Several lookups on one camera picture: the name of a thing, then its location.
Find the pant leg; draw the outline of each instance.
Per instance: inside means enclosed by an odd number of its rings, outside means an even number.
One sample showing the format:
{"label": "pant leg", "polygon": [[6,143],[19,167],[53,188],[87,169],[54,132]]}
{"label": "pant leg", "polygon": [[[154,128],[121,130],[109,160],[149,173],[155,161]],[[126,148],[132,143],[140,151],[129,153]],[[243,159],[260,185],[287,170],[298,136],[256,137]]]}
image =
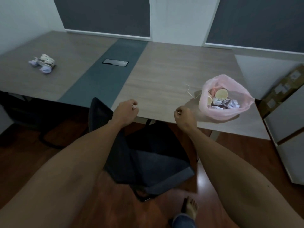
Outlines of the pant leg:
{"label": "pant leg", "polygon": [[196,225],[189,215],[181,213],[173,219],[172,228],[196,228]]}

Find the fist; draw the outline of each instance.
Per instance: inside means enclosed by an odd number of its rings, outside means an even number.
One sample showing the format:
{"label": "fist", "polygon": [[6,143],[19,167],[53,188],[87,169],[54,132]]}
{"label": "fist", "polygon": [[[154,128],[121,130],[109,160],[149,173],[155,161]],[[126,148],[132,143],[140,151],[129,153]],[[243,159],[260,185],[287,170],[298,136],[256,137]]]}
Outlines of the fist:
{"label": "fist", "polygon": [[119,123],[121,127],[131,124],[139,111],[138,108],[134,107],[133,105],[137,105],[137,101],[134,99],[119,103],[113,113],[112,121]]}
{"label": "fist", "polygon": [[195,116],[185,106],[180,106],[175,110],[174,118],[177,126],[186,134],[197,128]]}

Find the dark roller blind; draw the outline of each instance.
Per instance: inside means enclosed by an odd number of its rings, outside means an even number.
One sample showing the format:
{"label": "dark roller blind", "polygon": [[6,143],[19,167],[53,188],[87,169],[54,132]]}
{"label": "dark roller blind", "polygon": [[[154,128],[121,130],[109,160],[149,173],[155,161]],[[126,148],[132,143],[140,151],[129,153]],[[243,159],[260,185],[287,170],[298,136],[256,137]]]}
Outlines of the dark roller blind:
{"label": "dark roller blind", "polygon": [[54,0],[65,29],[150,37],[149,0]]}
{"label": "dark roller blind", "polygon": [[304,0],[220,0],[207,43],[304,53]]}

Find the gray table strip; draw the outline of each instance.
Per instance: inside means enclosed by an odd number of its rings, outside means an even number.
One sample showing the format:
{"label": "gray table strip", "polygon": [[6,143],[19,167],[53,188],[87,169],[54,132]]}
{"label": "gray table strip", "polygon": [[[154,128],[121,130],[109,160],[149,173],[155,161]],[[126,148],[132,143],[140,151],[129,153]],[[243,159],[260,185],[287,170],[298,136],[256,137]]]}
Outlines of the gray table strip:
{"label": "gray table strip", "polygon": [[[59,102],[90,107],[97,97],[108,107],[112,107],[147,42],[117,40],[58,100]],[[126,67],[103,64],[105,59],[128,61]]]}

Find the wooden floor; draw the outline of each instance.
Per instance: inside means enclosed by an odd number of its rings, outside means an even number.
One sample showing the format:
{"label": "wooden floor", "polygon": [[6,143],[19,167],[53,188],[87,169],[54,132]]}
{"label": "wooden floor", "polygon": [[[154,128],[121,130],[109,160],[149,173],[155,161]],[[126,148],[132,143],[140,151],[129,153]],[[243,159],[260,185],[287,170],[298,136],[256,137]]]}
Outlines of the wooden floor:
{"label": "wooden floor", "polygon": [[[46,140],[68,145],[87,128],[88,111],[82,109],[49,132]],[[131,133],[142,124],[126,128]],[[106,172],[99,176],[92,194],[74,219],[71,227],[169,227],[168,219],[180,212],[183,199],[190,195],[198,205],[198,227],[238,227],[224,211],[189,138],[175,124],[169,124],[188,153],[196,175],[181,186],[156,199],[139,202],[130,187],[115,184]],[[0,136],[0,208],[2,208],[30,177],[58,150],[38,141],[39,133],[25,127],[12,126]],[[262,172],[304,218],[304,187],[292,184],[268,140],[221,133],[218,140]]]}

